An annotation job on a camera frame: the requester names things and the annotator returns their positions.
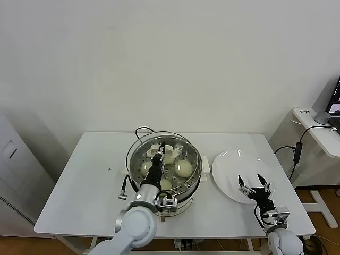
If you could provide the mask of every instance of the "wooden floor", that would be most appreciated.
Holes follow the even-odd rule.
[[[340,223],[340,198],[336,196],[335,190],[319,191],[330,211],[333,213],[337,222]],[[297,191],[300,199],[304,203],[313,203],[308,191]],[[316,228],[316,235],[324,236],[334,242],[340,243],[340,228],[329,228],[321,213],[309,213],[311,220]],[[86,245],[90,245],[90,239],[82,240]],[[219,240],[223,248],[227,251],[248,250],[246,240]],[[326,246],[329,255],[340,254],[340,246],[332,244],[324,239],[322,243]],[[253,239],[253,246],[259,247],[259,239]],[[222,248],[217,240],[204,240],[198,244],[201,251],[221,251]],[[154,251],[175,251],[173,240],[154,239],[148,246],[141,250]],[[74,255],[57,239],[36,239],[23,237],[0,237],[0,254],[1,255]]]

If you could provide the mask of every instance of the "white table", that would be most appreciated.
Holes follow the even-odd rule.
[[[319,123],[315,122],[314,117],[316,116],[317,112],[312,108],[294,108],[293,114],[306,129],[311,126],[329,126],[328,124],[320,125]],[[308,132],[329,157],[340,159],[339,133],[332,131],[332,129],[324,129],[318,127],[310,129]],[[322,163],[320,164],[318,158],[314,158],[314,160],[312,160],[310,164],[320,165],[319,169],[320,171],[322,171],[323,169],[327,169],[328,166],[332,165],[333,162],[331,160],[328,160],[328,162],[322,161]],[[299,177],[293,180],[293,186],[297,186],[301,181],[301,178],[309,178],[313,174],[315,173],[310,173],[308,171],[308,168],[305,168],[304,171],[300,173]],[[319,192],[316,190],[312,190],[310,191],[310,193],[316,203],[303,204],[306,211],[322,213],[329,227],[338,228],[338,223],[336,222],[334,216],[320,196]]]
[[[329,126],[315,122],[317,112],[312,108],[294,108],[293,114],[306,129],[311,126]],[[308,132],[329,157],[340,159],[340,135],[337,132],[318,127]]]
[[[261,158],[272,170],[276,206],[287,206],[291,214],[288,229],[297,235],[311,235],[315,228],[281,165],[262,134],[185,133],[210,166],[224,150],[247,150]],[[38,233],[59,236],[113,236],[118,213],[133,199],[118,199],[125,156],[136,140],[134,133],[86,132],[81,137],[36,225]],[[264,237],[253,206],[225,196],[211,176],[201,183],[193,204],[184,213],[159,221],[158,238],[250,238]]]

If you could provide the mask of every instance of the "robotic arm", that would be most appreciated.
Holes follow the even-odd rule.
[[[240,191],[248,198],[256,201],[255,217],[268,236],[268,246],[273,255],[303,255],[301,240],[290,230],[287,230],[287,217],[290,212],[287,207],[275,207],[269,199],[270,183],[257,174],[263,188],[246,186],[239,176]]]
[[[143,247],[151,242],[157,230],[154,219],[156,211],[176,211],[177,199],[162,191],[160,180],[164,168],[165,144],[161,144],[152,158],[152,166],[140,190],[126,210],[122,210],[115,225],[117,233],[111,240],[95,246],[89,255],[115,255],[128,253],[134,247]],[[124,190],[120,198],[126,199]]]

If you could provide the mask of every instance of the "monitor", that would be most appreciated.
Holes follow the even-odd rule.
[[[326,112],[330,113],[332,116],[340,116],[340,77],[326,108]]]

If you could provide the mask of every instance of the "white plate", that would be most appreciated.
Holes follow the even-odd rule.
[[[228,197],[247,205],[256,205],[256,202],[247,198],[239,190],[239,175],[244,184],[251,187],[263,187],[257,174],[270,183],[271,195],[275,191],[275,180],[270,168],[260,158],[244,150],[228,150],[219,154],[212,164],[212,176],[217,186]]]

